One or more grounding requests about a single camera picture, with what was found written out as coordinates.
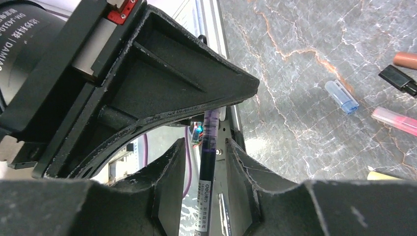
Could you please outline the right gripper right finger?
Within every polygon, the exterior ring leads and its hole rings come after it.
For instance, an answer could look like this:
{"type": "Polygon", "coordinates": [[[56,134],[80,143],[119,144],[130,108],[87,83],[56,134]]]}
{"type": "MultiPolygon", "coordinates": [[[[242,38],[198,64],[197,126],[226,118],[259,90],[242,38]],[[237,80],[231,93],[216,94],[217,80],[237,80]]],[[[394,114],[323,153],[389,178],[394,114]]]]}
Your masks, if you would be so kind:
{"type": "Polygon", "coordinates": [[[229,141],[236,236],[414,236],[417,184],[406,180],[306,180],[269,170],[229,141]]]}

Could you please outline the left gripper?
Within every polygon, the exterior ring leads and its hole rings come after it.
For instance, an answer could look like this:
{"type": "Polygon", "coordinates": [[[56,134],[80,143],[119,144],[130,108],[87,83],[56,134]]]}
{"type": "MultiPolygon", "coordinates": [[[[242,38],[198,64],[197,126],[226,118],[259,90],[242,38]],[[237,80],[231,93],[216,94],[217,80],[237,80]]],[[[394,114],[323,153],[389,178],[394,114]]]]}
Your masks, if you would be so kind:
{"type": "Polygon", "coordinates": [[[42,0],[0,3],[0,140],[8,167],[40,160],[85,84],[99,86],[145,0],[80,0],[64,20],[42,0]]]}

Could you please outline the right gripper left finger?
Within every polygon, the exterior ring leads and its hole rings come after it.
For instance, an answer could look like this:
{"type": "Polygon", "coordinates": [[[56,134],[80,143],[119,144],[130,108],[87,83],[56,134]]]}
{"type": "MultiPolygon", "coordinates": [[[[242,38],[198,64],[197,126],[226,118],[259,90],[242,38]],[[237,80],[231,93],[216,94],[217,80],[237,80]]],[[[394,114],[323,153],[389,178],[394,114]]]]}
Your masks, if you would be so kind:
{"type": "Polygon", "coordinates": [[[185,140],[111,186],[85,179],[2,180],[3,236],[177,236],[185,140]]]}

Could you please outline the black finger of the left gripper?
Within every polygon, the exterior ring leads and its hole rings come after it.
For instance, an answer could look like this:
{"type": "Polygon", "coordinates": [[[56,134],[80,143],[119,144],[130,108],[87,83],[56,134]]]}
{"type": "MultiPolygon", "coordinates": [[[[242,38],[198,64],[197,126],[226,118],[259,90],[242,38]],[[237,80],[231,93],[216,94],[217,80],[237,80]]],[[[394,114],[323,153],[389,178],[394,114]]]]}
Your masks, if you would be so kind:
{"type": "Polygon", "coordinates": [[[137,136],[257,93],[257,78],[162,10],[139,4],[132,13],[103,84],[77,93],[33,177],[90,178],[137,136]]]}

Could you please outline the yellow cap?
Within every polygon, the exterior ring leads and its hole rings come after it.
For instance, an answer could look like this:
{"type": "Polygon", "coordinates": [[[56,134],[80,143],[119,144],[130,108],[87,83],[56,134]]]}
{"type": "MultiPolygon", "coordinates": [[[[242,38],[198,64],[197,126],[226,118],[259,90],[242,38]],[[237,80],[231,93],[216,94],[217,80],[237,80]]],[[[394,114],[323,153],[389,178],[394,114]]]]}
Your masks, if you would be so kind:
{"type": "Polygon", "coordinates": [[[382,173],[375,172],[375,171],[370,171],[369,174],[367,175],[367,180],[377,181],[377,180],[403,180],[403,179],[386,175],[386,174],[382,174],[382,173]]]}

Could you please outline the purple marker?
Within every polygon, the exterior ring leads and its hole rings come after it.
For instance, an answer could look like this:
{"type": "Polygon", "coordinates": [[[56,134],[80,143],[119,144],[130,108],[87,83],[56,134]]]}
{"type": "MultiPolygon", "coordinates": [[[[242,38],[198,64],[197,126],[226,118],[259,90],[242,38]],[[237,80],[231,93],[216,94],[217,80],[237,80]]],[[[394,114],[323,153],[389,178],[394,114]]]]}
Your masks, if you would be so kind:
{"type": "Polygon", "coordinates": [[[209,235],[219,116],[218,109],[204,115],[195,236],[209,235]]]}

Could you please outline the clear pen cap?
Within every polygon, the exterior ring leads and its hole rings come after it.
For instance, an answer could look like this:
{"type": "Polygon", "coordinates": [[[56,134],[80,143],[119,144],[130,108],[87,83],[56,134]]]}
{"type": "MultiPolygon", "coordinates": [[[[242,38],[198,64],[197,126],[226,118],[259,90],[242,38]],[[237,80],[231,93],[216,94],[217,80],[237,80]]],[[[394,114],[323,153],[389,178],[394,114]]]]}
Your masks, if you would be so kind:
{"type": "Polygon", "coordinates": [[[338,80],[326,82],[325,89],[344,113],[349,115],[359,108],[357,101],[338,80]]]}

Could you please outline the pink clear cap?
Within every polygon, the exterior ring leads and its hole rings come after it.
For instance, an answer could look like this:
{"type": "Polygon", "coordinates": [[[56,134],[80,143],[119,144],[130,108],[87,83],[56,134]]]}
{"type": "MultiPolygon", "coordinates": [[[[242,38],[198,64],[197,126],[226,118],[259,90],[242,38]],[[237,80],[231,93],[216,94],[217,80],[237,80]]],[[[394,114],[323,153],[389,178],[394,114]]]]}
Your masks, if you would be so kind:
{"type": "Polygon", "coordinates": [[[377,107],[371,117],[414,136],[417,135],[416,119],[398,114],[383,107],[377,107]]]}

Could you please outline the brown cap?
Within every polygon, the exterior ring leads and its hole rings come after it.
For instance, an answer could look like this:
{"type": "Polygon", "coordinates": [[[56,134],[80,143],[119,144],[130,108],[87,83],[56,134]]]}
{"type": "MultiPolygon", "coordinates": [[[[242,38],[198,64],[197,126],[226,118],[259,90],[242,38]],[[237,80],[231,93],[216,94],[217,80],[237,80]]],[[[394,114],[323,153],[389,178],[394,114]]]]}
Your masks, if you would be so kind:
{"type": "Polygon", "coordinates": [[[417,69],[417,54],[398,52],[393,58],[394,65],[416,70],[417,69]]]}

